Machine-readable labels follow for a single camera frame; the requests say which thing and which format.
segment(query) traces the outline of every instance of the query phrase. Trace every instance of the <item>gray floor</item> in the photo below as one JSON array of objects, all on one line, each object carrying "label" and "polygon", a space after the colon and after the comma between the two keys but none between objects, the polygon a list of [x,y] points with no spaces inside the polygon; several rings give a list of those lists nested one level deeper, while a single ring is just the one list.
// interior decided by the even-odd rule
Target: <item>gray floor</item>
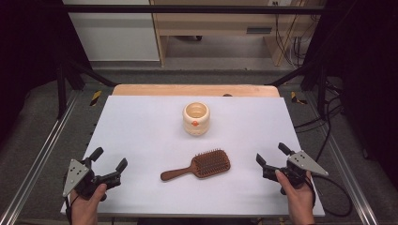
[{"label": "gray floor", "polygon": [[[95,64],[103,76],[118,83],[250,83],[264,84],[275,81],[293,68],[288,65],[274,67],[267,53],[267,46],[262,38],[241,37],[204,37],[198,42],[193,37],[174,37],[169,42],[166,64],[160,67],[156,63],[130,63],[118,65]],[[66,221],[60,214],[63,203],[61,198],[62,177],[71,158],[81,158],[90,141],[90,133],[100,118],[106,96],[112,88],[105,87],[96,81],[84,77],[87,86],[84,91],[69,92],[76,97],[75,106],[68,122],[51,148],[51,154],[43,161],[43,167],[37,171],[38,177],[28,189],[25,203],[18,216],[19,224],[59,224]],[[303,93],[296,78],[281,86],[279,91],[285,98],[286,106],[294,125],[299,125],[317,117],[311,104],[299,104],[291,101],[290,94],[295,91],[298,99],[311,102],[315,94]],[[96,106],[89,106],[95,91],[102,90]],[[55,82],[47,83],[31,91],[23,110],[9,138],[1,144],[0,151],[0,210],[6,212],[31,166],[36,162],[40,150],[56,124],[57,92]],[[331,122],[332,139],[320,158],[320,164],[330,173],[330,178],[344,185],[344,171],[340,171],[333,157],[337,143],[344,155],[346,164],[352,170],[356,181],[369,203],[378,224],[398,224],[395,209],[398,206],[398,193],[375,161],[363,158],[361,145],[348,121],[342,114],[337,114]],[[318,127],[307,132],[297,130],[302,149],[315,157],[325,135],[323,128]],[[321,192],[324,207],[335,213],[347,210],[347,200],[342,192],[322,180],[315,180]],[[359,210],[363,205],[356,205],[347,217],[335,217],[327,214],[317,218],[318,224],[362,224]],[[116,223],[133,223],[130,218],[117,218]],[[278,218],[266,218],[265,224],[280,224]]]}]

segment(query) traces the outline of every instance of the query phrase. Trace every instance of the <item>human hand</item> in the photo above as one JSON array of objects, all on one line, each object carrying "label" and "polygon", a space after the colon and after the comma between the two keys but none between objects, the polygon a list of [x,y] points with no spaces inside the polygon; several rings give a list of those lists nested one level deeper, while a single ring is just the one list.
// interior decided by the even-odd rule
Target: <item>human hand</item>
[{"label": "human hand", "polygon": [[100,203],[100,199],[105,194],[105,191],[106,185],[99,185],[89,200],[85,200],[84,198],[78,196],[75,190],[70,193],[73,225],[97,224],[97,208]]},{"label": "human hand", "polygon": [[[289,215],[293,224],[314,224],[313,192],[310,187],[304,184],[301,188],[295,189],[282,172],[277,170],[275,174],[284,192],[286,192],[289,204]],[[309,182],[311,182],[310,172],[307,171],[306,175]]]}]

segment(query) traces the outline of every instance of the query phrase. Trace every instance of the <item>wooden hairbrush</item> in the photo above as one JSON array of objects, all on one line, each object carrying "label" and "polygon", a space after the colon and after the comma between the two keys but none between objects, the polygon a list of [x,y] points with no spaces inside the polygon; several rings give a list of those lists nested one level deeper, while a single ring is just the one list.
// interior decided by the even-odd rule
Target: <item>wooden hairbrush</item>
[{"label": "wooden hairbrush", "polygon": [[185,173],[193,173],[196,177],[205,178],[218,173],[223,173],[231,168],[228,156],[221,149],[211,150],[196,155],[191,166],[161,173],[161,180],[168,181]]}]

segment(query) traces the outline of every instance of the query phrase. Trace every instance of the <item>white wall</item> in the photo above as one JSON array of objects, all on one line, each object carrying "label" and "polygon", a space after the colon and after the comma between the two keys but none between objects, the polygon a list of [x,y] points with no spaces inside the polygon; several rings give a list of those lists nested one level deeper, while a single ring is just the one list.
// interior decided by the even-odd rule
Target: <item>white wall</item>
[{"label": "white wall", "polygon": [[[64,4],[148,5],[148,0],[63,0]],[[90,61],[159,61],[151,14],[70,13]]]}]

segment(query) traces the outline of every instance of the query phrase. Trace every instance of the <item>white tabletop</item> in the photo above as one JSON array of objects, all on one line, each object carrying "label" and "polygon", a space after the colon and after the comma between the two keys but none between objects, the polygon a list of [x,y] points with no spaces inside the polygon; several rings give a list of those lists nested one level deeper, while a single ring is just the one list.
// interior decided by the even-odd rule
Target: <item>white tabletop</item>
[{"label": "white tabletop", "polygon": [[[182,110],[194,101],[211,113],[209,131],[199,137],[182,125]],[[278,183],[262,177],[255,157],[284,167],[278,143],[301,150],[281,97],[110,96],[84,157],[103,148],[93,163],[96,175],[114,172],[122,158],[129,162],[122,185],[99,205],[104,216],[270,217],[288,215],[287,199]],[[162,172],[188,167],[196,154],[215,148],[228,155],[228,172],[161,181]],[[314,215],[325,215],[318,198]]]}]

